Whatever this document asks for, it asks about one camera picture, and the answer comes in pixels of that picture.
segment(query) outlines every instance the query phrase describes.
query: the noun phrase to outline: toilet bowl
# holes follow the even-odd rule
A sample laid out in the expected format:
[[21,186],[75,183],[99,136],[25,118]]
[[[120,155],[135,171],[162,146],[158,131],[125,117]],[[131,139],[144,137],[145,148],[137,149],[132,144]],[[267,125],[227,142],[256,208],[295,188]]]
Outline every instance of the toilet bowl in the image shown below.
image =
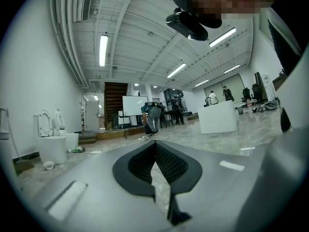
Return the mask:
[[33,135],[42,162],[61,164],[67,161],[65,153],[66,137],[52,136],[51,118],[46,110],[33,116]]
[[66,122],[59,109],[55,110],[55,126],[54,136],[66,137],[65,151],[77,149],[78,147],[78,134],[66,132]]

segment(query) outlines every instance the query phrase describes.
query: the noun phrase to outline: whiteboard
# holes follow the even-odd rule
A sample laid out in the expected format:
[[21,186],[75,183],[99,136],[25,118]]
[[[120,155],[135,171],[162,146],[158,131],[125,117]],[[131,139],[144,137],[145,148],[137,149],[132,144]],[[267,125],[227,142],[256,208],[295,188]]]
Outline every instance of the whiteboard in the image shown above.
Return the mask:
[[141,108],[148,102],[147,96],[123,96],[122,97],[125,116],[142,115]]

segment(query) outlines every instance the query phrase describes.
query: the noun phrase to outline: gray pants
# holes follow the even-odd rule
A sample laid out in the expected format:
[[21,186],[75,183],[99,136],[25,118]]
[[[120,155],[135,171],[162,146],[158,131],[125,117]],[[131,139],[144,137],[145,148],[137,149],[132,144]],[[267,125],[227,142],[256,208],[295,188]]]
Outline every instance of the gray pants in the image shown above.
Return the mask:
[[148,115],[148,125],[153,132],[159,131],[160,115],[161,115],[161,109],[155,106],[151,108],[149,115]]

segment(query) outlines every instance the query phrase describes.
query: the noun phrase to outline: air vent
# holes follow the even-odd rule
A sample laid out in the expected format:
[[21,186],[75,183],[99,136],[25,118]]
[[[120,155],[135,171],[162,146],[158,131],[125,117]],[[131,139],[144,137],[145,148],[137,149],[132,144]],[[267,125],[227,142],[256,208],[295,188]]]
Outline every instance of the air vent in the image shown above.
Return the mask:
[[82,21],[86,21],[89,18],[90,2],[91,0],[84,0]]

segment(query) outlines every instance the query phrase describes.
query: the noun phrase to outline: floor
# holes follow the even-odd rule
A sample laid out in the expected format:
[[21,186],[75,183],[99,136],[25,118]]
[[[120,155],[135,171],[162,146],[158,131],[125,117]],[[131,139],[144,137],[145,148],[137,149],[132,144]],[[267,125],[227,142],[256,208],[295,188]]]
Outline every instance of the floor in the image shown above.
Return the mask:
[[[162,128],[160,134],[155,137],[157,140],[167,140],[196,149],[207,150],[211,152],[250,156],[254,149],[241,150],[242,148],[252,148],[259,144],[268,143],[271,139],[281,134],[280,113],[281,110],[266,111],[265,113],[255,113],[244,110],[244,114],[239,115],[238,131],[201,134],[198,120],[185,121],[185,125]],[[92,157],[91,151],[116,150],[129,144],[139,143],[138,138],[144,134],[138,134],[125,138],[97,141],[92,145],[84,145],[85,154],[68,153],[68,161],[57,165],[53,170],[46,171],[40,159],[32,160],[35,167],[23,172],[19,176],[23,192],[29,198],[35,194],[52,178],[57,177],[64,171],[75,166],[82,160]],[[167,214],[169,204],[169,184],[163,177],[157,164],[152,168],[153,183],[156,190],[156,205]]]

